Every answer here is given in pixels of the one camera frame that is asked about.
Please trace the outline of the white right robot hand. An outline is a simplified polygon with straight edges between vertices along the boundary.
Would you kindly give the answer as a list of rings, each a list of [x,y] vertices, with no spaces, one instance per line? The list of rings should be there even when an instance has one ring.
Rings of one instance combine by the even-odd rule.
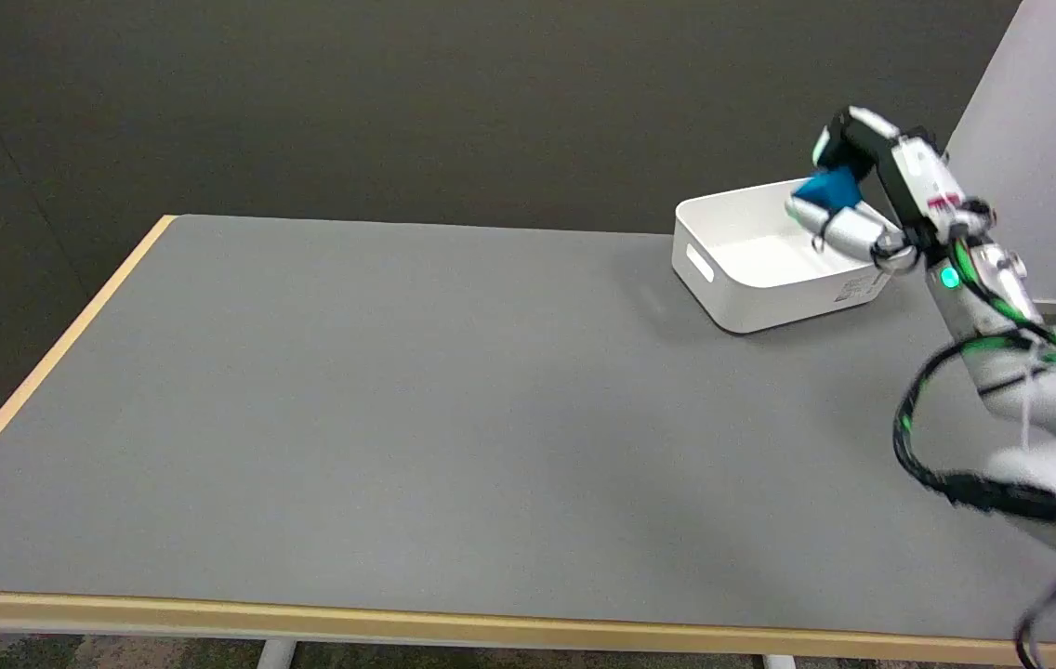
[[[826,247],[885,274],[948,256],[958,242],[988,241],[996,215],[962,190],[922,127],[903,130],[875,111],[835,111],[812,150],[814,173],[785,212]]]

